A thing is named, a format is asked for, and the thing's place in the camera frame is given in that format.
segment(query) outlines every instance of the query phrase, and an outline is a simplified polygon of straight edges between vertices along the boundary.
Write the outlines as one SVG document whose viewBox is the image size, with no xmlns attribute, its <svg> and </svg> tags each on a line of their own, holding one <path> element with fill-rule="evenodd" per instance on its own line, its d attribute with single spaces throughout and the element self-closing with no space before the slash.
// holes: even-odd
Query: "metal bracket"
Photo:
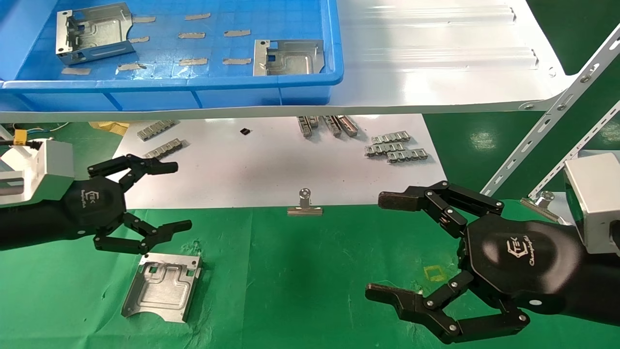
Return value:
<svg viewBox="0 0 620 349">
<path fill-rule="evenodd" d="M 200 257 L 163 253 L 142 256 L 121 315 L 152 312 L 167 322 L 185 323 L 201 270 Z"/>
<path fill-rule="evenodd" d="M 65 65 L 134 52 L 127 33 L 133 25 L 124 2 L 59 11 L 56 55 Z"/>
<path fill-rule="evenodd" d="M 323 40 L 254 42 L 254 76 L 316 74 L 324 66 Z"/>
<path fill-rule="evenodd" d="M 512 175 L 529 153 L 549 133 L 564 114 L 575 104 L 575 101 L 590 87 L 592 82 L 609 66 L 620 53 L 620 24 L 611 32 L 596 53 L 583 66 L 579 74 L 575 75 L 573 83 L 553 104 L 553 106 L 538 120 L 527 136 L 519 143 L 510 156 L 504 161 L 493 177 L 480 191 L 491 196 Z"/>
<path fill-rule="evenodd" d="M 611 109 L 596 123 L 596 125 L 594 125 L 594 127 L 592 127 L 579 142 L 577 142 L 573 149 L 571 149 L 568 154 L 566 154 L 566 156 L 563 157 L 555 167 L 553 167 L 553 170 L 551 170 L 551 172 L 549 172 L 542 179 L 542 181 L 538 183 L 538 185 L 532 189 L 531 192 L 529 192 L 528 197 L 531 199 L 536 197 L 536 195 L 543 190 L 544 186 L 547 185 L 547 183 L 560 171 L 562 171 L 564 168 L 564 163 L 568 160 L 574 159 L 579 154 L 579 151 L 583 148 L 583 146 L 586 145 L 588 141 L 591 140 L 603 128 L 603 126 L 605 126 L 616 115 L 616 113 L 618 113 L 618 111 L 620 111 L 620 101 L 616 102 L 614 106 L 611 107 Z"/>
</svg>

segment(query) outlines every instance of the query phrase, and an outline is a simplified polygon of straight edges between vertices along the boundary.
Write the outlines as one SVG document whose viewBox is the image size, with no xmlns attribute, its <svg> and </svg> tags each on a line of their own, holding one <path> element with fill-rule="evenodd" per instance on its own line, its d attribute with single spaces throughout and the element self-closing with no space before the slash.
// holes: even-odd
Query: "white shelf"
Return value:
<svg viewBox="0 0 620 349">
<path fill-rule="evenodd" d="M 344 80 L 328 106 L 3 112 L 0 122 L 547 110 L 572 81 L 526 0 L 339 0 Z"/>
</svg>

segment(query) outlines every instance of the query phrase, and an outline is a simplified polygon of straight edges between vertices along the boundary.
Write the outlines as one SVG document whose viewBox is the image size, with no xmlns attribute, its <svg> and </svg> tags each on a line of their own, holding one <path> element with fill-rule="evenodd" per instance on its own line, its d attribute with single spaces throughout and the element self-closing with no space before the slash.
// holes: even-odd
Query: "yellow tape mark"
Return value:
<svg viewBox="0 0 620 349">
<path fill-rule="evenodd" d="M 425 266 L 424 275 L 429 281 L 433 281 L 434 283 L 442 283 L 448 280 L 443 268 L 438 265 Z"/>
<path fill-rule="evenodd" d="M 15 130 L 15 137 L 13 137 L 14 145 L 26 145 L 28 140 L 28 132 L 26 130 Z"/>
</svg>

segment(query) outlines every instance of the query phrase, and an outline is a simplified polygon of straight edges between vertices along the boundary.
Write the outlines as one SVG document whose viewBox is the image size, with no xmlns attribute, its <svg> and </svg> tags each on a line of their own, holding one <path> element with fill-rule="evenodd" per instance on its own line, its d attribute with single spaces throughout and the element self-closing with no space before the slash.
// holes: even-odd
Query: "perforated metal bracket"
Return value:
<svg viewBox="0 0 620 349">
<path fill-rule="evenodd" d="M 495 172 L 480 193 L 491 196 L 508 179 L 529 153 L 549 133 L 575 101 L 590 87 L 597 77 L 620 53 L 620 24 L 612 31 L 596 53 L 574 76 L 573 83 L 560 95 L 553 106 L 538 120 L 527 136 L 519 143 L 501 167 Z"/>
<path fill-rule="evenodd" d="M 562 169 L 564 168 L 564 163 L 568 160 L 574 159 L 579 154 L 579 151 L 585 146 L 589 140 L 592 139 L 602 128 L 605 126 L 617 113 L 620 111 L 620 101 L 616 102 L 611 109 L 605 113 L 605 115 L 594 125 L 590 131 L 588 131 L 583 138 L 571 149 L 565 157 L 563 157 L 560 162 L 557 163 L 553 170 L 549 172 L 540 183 L 534 189 L 529 192 L 528 197 L 530 199 L 534 199 L 541 190 L 543 190 L 544 186 L 555 177 Z"/>
</svg>

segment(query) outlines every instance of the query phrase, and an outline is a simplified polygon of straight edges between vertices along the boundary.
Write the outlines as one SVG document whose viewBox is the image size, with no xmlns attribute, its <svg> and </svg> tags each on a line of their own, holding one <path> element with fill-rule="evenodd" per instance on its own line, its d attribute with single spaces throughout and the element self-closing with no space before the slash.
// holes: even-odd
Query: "white metal rail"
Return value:
<svg viewBox="0 0 620 349">
<path fill-rule="evenodd" d="M 527 136 L 519 143 L 504 161 L 489 182 L 480 191 L 491 196 L 508 179 L 529 153 L 549 133 L 570 107 L 590 87 L 592 82 L 609 66 L 620 53 L 620 24 L 612 31 L 596 53 L 583 66 L 575 81 L 570 85 L 554 105 L 538 120 Z"/>
</svg>

